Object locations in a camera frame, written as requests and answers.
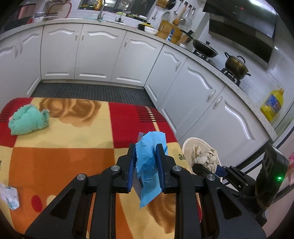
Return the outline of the beige paper ball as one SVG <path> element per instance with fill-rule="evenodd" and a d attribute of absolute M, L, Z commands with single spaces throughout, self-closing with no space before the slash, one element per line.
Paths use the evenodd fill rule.
<path fill-rule="evenodd" d="M 218 152 L 215 149 L 210 148 L 209 150 L 202 152 L 201 147 L 195 144 L 192 147 L 191 160 L 191 166 L 195 164 L 202 164 L 214 173 L 219 162 L 219 157 Z"/>

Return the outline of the blue snack bag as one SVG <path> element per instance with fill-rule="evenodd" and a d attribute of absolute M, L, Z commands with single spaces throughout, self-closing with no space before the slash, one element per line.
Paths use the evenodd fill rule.
<path fill-rule="evenodd" d="M 145 207 L 162 192 L 155 160 L 157 144 L 161 144 L 164 153 L 168 154 L 165 133 L 163 132 L 150 131 L 136 143 L 137 161 L 134 189 L 140 199 L 140 208 Z"/>

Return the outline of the green towel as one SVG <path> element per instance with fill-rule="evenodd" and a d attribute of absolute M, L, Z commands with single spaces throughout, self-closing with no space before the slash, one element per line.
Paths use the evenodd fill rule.
<path fill-rule="evenodd" d="M 24 135 L 49 126 L 49 110 L 40 111 L 29 104 L 19 108 L 9 119 L 8 128 L 11 135 Z"/>

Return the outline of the beige trash bin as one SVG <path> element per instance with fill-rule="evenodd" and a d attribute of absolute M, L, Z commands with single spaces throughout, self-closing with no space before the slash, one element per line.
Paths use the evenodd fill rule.
<path fill-rule="evenodd" d="M 195 174 L 192 167 L 196 163 L 200 163 L 205 169 L 213 173 L 216 173 L 217 166 L 222 166 L 217 150 L 197 137 L 186 139 L 183 143 L 182 151 L 192 174 Z"/>

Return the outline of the kitchen faucet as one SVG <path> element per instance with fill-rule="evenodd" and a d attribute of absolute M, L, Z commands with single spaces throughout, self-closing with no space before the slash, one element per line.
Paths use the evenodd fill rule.
<path fill-rule="evenodd" d="M 98 6 L 99 6 L 99 14 L 97 16 L 97 19 L 102 20 L 103 19 L 102 13 L 103 13 L 104 7 L 106 6 L 106 1 L 105 0 L 98 1 Z"/>

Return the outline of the kitchen window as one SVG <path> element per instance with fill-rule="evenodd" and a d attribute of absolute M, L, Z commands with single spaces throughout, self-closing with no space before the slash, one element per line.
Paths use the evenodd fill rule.
<path fill-rule="evenodd" d="M 99 2 L 105 3 L 104 10 L 111 13 L 118 13 L 122 10 L 129 11 L 131 14 L 144 15 L 146 16 L 150 9 L 155 4 L 155 0 L 106 0 L 106 1 L 95 1 L 95 0 L 83 0 L 80 1 L 78 9 L 84 10 L 99 10 L 95 5 Z"/>

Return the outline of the colourful rose blanket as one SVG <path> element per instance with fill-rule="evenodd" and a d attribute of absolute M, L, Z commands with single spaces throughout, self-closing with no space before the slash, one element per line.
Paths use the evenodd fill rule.
<path fill-rule="evenodd" d="M 32 104 L 50 112 L 49 126 L 13 136 L 11 116 Z M 154 108 L 106 101 L 16 98 L 1 110 L 1 182 L 16 188 L 19 208 L 1 210 L 24 233 L 42 210 L 78 174 L 101 173 L 125 155 L 139 133 L 161 131 L 177 165 L 189 168 L 165 118 Z"/>

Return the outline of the white lower cabinets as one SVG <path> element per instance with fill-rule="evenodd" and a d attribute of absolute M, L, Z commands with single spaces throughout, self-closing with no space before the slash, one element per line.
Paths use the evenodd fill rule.
<path fill-rule="evenodd" d="M 187 50 L 132 27 L 85 19 L 23 25 L 1 35 L 1 105 L 40 81 L 143 87 L 179 143 L 192 136 L 237 165 L 277 134 L 228 77 Z"/>

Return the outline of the yellow oil bottle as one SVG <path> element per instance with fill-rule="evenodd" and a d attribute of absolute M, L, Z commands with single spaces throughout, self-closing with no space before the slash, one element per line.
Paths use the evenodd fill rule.
<path fill-rule="evenodd" d="M 260 107 L 260 111 L 271 122 L 279 113 L 284 104 L 284 89 L 278 86 L 277 90 L 271 91 L 265 102 Z"/>

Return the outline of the crumpled teal printed wrapper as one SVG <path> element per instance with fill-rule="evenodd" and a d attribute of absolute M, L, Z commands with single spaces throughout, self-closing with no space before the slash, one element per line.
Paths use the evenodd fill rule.
<path fill-rule="evenodd" d="M 16 188 L 1 183 L 1 199 L 6 202 L 11 210 L 19 208 L 19 197 Z"/>

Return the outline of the bronze stock pot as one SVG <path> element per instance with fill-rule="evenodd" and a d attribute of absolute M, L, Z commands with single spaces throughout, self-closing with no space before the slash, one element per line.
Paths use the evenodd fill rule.
<path fill-rule="evenodd" d="M 242 56 L 238 55 L 235 57 L 227 52 L 224 52 L 224 54 L 227 57 L 225 68 L 230 71 L 237 79 L 241 80 L 246 75 L 251 76 L 248 68 L 245 65 L 246 61 Z"/>

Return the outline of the black wok with lid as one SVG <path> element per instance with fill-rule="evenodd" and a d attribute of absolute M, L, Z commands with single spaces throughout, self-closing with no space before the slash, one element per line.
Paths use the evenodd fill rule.
<path fill-rule="evenodd" d="M 218 55 L 218 52 L 212 48 L 210 46 L 210 42 L 206 41 L 205 43 L 204 42 L 201 42 L 197 39 L 194 39 L 191 35 L 191 33 L 188 33 L 184 30 L 180 30 L 182 33 L 184 33 L 185 35 L 187 35 L 193 42 L 193 47 L 195 49 L 196 52 L 204 55 L 205 57 L 207 58 L 214 58 Z"/>

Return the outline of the range hood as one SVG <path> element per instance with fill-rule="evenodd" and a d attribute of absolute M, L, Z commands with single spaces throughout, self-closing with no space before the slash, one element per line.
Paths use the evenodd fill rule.
<path fill-rule="evenodd" d="M 277 12 L 266 1 L 206 1 L 208 32 L 267 68 L 274 50 Z"/>

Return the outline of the wooden cutting board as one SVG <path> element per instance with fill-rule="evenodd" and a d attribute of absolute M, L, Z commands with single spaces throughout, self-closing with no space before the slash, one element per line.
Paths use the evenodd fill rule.
<path fill-rule="evenodd" d="M 161 21 L 158 27 L 158 33 L 156 34 L 156 36 L 164 40 L 167 40 L 172 30 L 173 30 L 173 34 L 171 36 L 170 42 L 177 44 L 177 42 L 181 39 L 183 32 L 177 26 L 173 25 L 172 23 L 169 23 L 166 20 Z"/>

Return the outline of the red rice cooker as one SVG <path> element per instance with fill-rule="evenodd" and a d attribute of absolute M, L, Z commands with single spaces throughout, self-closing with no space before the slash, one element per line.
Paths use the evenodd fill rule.
<path fill-rule="evenodd" d="M 24 1 L 21 3 L 12 15 L 8 18 L 5 25 L 23 25 L 26 24 L 34 15 L 36 3 L 33 1 Z"/>

